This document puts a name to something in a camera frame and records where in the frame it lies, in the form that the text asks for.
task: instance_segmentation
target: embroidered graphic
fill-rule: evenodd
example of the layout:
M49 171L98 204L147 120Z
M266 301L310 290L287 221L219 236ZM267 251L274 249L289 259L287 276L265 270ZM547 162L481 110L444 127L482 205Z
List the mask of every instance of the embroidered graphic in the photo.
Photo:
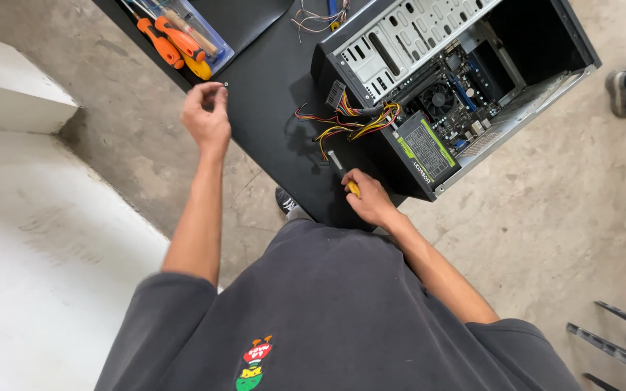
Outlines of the embroidered graphic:
M259 344L262 342L260 339L253 341L253 348L243 354L243 360L248 363L248 367L236 379L236 391L250 391L260 384L262 380L260 362L272 350L272 345L269 344L271 338L271 335L266 336L264 344Z

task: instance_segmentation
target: open computer tower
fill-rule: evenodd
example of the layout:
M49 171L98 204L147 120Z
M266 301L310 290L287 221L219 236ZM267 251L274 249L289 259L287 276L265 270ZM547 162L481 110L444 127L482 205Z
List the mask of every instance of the open computer tower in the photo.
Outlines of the open computer tower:
M375 0L311 74L354 107L401 105L359 142L394 192L434 201L601 65L566 0Z

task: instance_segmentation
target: dark gray t-shirt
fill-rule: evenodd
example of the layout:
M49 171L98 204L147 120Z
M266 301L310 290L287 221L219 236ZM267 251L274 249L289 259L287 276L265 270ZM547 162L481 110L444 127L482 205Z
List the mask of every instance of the dark gray t-shirt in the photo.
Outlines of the dark gray t-shirt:
M535 326L461 324L384 238L295 220L218 296L175 273L142 282L96 386L253 389L579 386Z

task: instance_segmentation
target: black sneaker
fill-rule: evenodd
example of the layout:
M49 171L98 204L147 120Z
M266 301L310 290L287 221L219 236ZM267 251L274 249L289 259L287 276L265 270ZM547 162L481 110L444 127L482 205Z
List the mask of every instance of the black sneaker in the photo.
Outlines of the black sneaker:
M291 198L291 196L279 186L277 186L274 191L274 198L277 200L279 209L282 209L284 214L288 214L291 212L291 209L299 206L299 204L297 204L296 201L294 201L293 198Z
M605 89L610 94L610 109L619 118L626 118L626 71L613 70L605 79Z

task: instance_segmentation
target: hand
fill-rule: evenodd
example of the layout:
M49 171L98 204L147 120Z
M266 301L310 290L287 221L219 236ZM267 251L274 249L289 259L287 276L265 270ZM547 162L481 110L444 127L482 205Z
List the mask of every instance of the hand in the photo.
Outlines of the hand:
M214 105L212 112L204 106ZM223 158L231 138L226 106L228 91L221 83L195 85L187 94L180 122L187 128L200 148L202 156Z
M354 180L359 185L361 197L349 192L349 186L347 186L349 180ZM387 230L388 226L401 216L380 182L362 173L358 168L344 175L342 184L345 185L344 190L349 193L347 194L347 202L367 223Z

